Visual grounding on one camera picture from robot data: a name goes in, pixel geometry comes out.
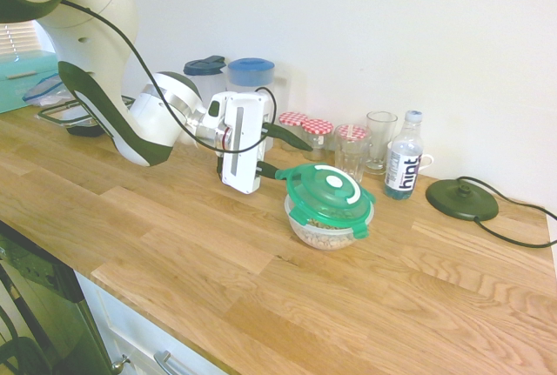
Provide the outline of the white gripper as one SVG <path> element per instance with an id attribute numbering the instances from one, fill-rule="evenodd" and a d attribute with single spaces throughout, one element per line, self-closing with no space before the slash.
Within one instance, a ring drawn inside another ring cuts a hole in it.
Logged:
<path id="1" fill-rule="evenodd" d="M 286 180 L 285 170 L 259 161 L 265 157 L 265 142 L 260 141 L 263 132 L 291 147 L 312 151 L 312 147 L 301 137 L 279 125 L 267 123 L 272 116 L 272 100 L 263 91 L 225 91 L 218 93 L 216 100 L 224 113 L 223 147 L 227 153 L 218 157 L 218 174 L 223 184 L 244 194 L 251 194 L 259 188 L 258 176 Z"/>

